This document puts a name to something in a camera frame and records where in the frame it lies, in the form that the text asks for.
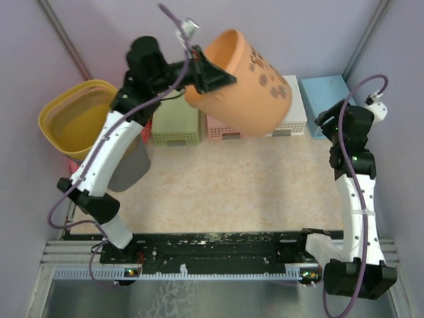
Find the gray wall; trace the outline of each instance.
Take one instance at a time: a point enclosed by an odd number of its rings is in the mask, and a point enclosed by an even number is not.
[[[182,59],[175,26],[157,1],[50,0],[92,74],[121,86],[124,56],[142,36],[157,37],[169,62]],[[205,47],[227,28],[240,29],[283,74],[299,77],[343,72],[379,0],[164,0],[200,30],[193,43]]]
[[[46,224],[56,182],[69,174],[38,113],[81,78],[36,1],[1,2],[0,39],[0,317],[22,318],[45,242],[57,236]]]
[[[377,160],[378,220],[394,237],[401,263],[418,300],[424,276],[424,2],[393,1],[350,86],[366,76],[384,73],[390,84],[383,96],[388,116],[370,133]],[[358,96],[363,101],[381,82],[370,83]],[[424,312],[424,303],[418,303]]]

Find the green box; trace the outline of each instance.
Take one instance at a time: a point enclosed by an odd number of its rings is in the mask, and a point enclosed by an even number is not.
[[[173,91],[167,98],[178,94]],[[190,107],[184,96],[163,101],[153,115],[152,139],[155,146],[199,144],[199,110]]]

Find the yellow bin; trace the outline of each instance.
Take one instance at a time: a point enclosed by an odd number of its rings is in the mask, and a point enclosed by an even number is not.
[[[47,104],[38,125],[56,149],[81,162],[99,136],[116,93],[99,79],[80,83]]]

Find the orange bucket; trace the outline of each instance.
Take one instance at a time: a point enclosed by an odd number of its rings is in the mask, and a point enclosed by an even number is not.
[[[222,33],[205,50],[209,61],[237,78],[237,83],[204,95],[187,87],[185,100],[248,136],[272,132],[292,103],[288,82],[237,30]]]

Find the blue box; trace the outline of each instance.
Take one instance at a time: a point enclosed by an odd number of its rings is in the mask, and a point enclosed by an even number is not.
[[[321,127],[317,126],[314,120],[341,99],[346,99],[350,93],[349,88],[341,75],[301,79],[299,88],[305,106],[309,133],[314,139],[325,139]],[[353,98],[350,104],[356,105]]]

